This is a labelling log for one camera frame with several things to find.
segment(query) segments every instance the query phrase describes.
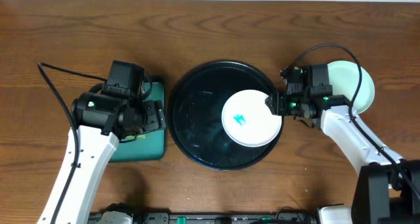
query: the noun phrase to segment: yellow-green object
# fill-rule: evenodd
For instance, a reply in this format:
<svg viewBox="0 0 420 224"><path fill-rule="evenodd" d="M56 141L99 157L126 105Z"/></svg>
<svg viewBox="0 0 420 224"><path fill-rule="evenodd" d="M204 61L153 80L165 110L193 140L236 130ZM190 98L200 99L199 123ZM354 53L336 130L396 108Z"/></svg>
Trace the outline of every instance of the yellow-green object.
<svg viewBox="0 0 420 224"><path fill-rule="evenodd" d="M144 90L149 89L149 83L144 84ZM152 92L146 100L161 100L165 98L165 91L162 83L154 82ZM128 136L124 140L134 139ZM118 149L111 157L110 162L134 162L145 160L159 160L165 153L165 130L155 131L139 135L136 141L120 143Z"/></svg>

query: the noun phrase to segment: white disc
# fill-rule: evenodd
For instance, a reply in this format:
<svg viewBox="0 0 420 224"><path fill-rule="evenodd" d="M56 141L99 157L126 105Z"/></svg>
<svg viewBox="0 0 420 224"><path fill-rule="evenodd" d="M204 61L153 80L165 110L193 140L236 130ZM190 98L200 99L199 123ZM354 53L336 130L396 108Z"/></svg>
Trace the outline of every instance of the white disc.
<svg viewBox="0 0 420 224"><path fill-rule="evenodd" d="M329 83L333 86L333 95L344 95L352 99L359 82L359 70L356 63L338 60L328 64ZM354 101L354 109L364 112L373 102L375 86L373 80L362 68L362 84Z"/></svg>
<svg viewBox="0 0 420 224"><path fill-rule="evenodd" d="M273 116L265 105L267 94L244 90L232 95L222 110L222 125L229 137L243 146L271 142L282 127L282 117Z"/></svg>

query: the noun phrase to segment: black round tray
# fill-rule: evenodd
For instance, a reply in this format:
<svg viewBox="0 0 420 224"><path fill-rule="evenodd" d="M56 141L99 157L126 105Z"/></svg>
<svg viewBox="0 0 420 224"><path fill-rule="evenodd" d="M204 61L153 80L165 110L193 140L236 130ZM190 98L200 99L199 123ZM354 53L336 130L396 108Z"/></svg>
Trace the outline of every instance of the black round tray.
<svg viewBox="0 0 420 224"><path fill-rule="evenodd" d="M239 145L224 132L225 102L246 89L268 95L275 90L261 71L234 61L203 64L177 83L169 97L167 120L173 140L187 157L211 169L242 169L262 160L276 146L284 118L277 136L257 148Z"/></svg>

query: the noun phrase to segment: wood grain surface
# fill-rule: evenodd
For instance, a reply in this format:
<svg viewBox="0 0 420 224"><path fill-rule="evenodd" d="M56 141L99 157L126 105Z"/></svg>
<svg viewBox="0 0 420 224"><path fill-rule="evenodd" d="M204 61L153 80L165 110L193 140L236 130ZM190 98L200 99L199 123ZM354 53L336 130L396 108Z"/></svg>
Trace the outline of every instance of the wood grain surface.
<svg viewBox="0 0 420 224"><path fill-rule="evenodd" d="M420 5L390 3L1 0L0 219L34 223L54 185L69 125L36 62L107 77L114 59L161 76L170 92L195 66L240 60L279 73L321 43L352 49L376 92L363 120L407 159L420 158ZM349 59L323 49L305 62ZM48 71L68 105L95 80ZM275 212L351 204L357 176L321 131L285 119L274 150L239 171L195 164L170 134L159 161L109 164L93 210Z"/></svg>

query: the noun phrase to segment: teal sticker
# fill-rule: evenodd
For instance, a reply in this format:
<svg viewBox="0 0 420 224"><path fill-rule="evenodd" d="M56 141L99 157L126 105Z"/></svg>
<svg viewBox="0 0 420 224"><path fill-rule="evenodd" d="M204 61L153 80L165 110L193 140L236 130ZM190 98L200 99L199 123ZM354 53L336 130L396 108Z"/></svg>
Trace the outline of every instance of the teal sticker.
<svg viewBox="0 0 420 224"><path fill-rule="evenodd" d="M246 124L246 121L245 121L245 118L243 117L243 115L236 114L236 115L234 116L234 119L235 119L235 120L236 120L236 122L238 122L240 125L245 125L245 124Z"/></svg>

